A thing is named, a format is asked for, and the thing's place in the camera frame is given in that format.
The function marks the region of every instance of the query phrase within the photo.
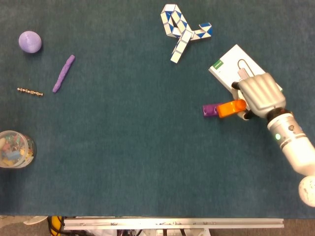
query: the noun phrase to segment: orange block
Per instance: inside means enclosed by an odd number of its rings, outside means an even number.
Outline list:
[[[228,117],[232,114],[246,110],[246,101],[243,99],[227,102],[217,106],[220,118]]]

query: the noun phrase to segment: robotic arm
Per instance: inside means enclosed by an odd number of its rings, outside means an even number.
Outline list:
[[[255,115],[268,121],[267,128],[276,139],[293,169],[305,176],[315,176],[315,148],[285,109],[285,97],[269,73],[249,77],[232,84],[239,89]]]

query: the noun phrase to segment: white sphere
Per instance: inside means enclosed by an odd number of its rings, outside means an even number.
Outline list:
[[[299,194],[305,204],[315,207],[315,176],[302,179],[299,184]]]

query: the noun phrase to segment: purple clay stick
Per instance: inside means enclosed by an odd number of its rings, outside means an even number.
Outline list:
[[[63,82],[64,78],[65,78],[65,75],[67,74],[71,64],[74,62],[74,59],[75,59],[75,56],[74,55],[71,55],[68,60],[65,62],[64,66],[63,66],[63,69],[61,70],[59,76],[58,76],[58,79],[57,79],[57,82],[53,88],[53,92],[57,92],[58,89],[60,88],[61,86],[61,83]]]

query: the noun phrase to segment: purple ball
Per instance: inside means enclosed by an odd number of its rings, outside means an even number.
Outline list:
[[[33,31],[26,31],[19,37],[20,48],[27,53],[36,53],[41,48],[41,39]]]

